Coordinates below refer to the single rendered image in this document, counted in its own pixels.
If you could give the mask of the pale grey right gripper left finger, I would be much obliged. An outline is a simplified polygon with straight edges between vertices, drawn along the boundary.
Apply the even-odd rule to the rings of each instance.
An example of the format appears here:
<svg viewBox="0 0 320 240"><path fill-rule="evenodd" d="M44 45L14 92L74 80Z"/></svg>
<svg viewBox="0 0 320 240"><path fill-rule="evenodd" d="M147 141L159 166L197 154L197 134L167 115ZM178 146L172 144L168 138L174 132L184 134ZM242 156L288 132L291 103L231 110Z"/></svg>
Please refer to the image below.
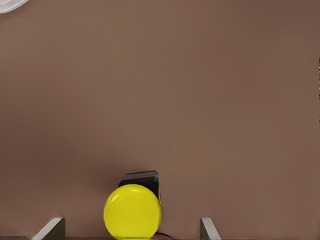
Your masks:
<svg viewBox="0 0 320 240"><path fill-rule="evenodd" d="M52 219L32 239L66 239L66 220L63 217Z"/></svg>

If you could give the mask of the yellow button with black base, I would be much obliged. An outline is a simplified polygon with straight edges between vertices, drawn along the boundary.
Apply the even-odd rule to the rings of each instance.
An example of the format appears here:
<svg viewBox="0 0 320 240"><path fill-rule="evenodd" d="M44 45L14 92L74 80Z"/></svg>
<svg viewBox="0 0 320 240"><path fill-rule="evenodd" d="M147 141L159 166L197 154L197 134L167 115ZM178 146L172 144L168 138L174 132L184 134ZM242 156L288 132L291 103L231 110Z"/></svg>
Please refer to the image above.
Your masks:
<svg viewBox="0 0 320 240"><path fill-rule="evenodd" d="M152 238L162 221L159 173L151 170L124 175L106 201L103 218L117 240Z"/></svg>

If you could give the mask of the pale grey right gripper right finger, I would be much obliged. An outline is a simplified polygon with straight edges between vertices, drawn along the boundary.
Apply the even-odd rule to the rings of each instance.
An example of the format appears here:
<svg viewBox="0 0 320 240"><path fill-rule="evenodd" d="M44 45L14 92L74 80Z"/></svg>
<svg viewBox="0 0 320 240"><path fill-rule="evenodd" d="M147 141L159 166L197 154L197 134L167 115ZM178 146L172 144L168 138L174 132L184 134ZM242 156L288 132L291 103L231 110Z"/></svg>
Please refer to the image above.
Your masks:
<svg viewBox="0 0 320 240"><path fill-rule="evenodd" d="M221 236L211 218L202 217L199 223L201 240L221 240Z"/></svg>

